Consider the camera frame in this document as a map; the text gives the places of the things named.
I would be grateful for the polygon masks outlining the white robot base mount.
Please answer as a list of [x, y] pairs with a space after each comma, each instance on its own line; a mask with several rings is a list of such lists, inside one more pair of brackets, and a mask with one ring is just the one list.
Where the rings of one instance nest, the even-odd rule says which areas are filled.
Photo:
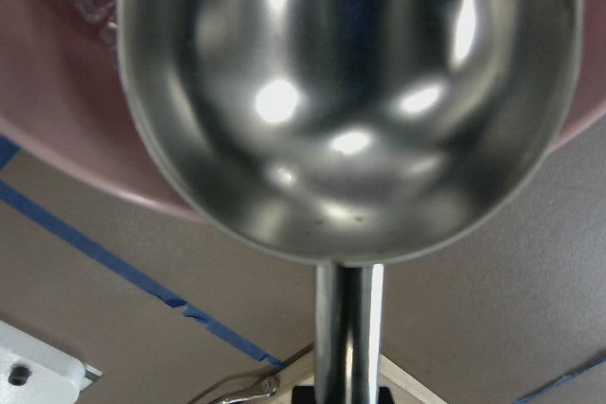
[[1, 401], [78, 401], [103, 372], [26, 332], [1, 323]]

